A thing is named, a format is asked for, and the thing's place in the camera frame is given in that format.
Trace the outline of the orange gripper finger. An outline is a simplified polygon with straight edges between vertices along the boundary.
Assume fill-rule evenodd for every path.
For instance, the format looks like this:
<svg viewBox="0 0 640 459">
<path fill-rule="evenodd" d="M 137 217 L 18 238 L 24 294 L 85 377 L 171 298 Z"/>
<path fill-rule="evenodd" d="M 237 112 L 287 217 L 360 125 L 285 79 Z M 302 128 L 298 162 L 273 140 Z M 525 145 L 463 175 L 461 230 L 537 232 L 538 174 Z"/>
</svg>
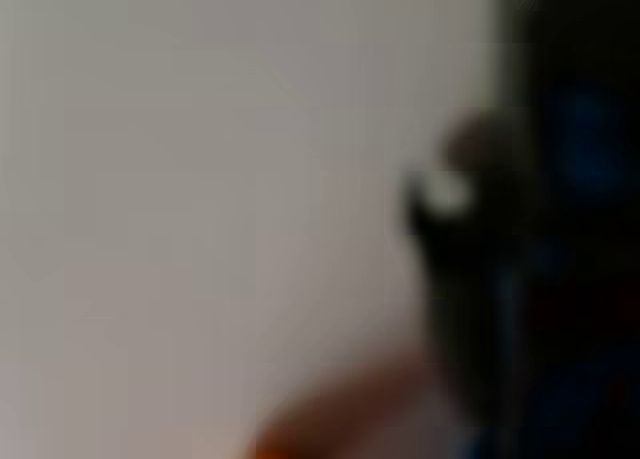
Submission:
<svg viewBox="0 0 640 459">
<path fill-rule="evenodd" d="M 358 364 L 280 406 L 256 428 L 250 458 L 466 458 L 478 438 L 427 351 Z"/>
</svg>

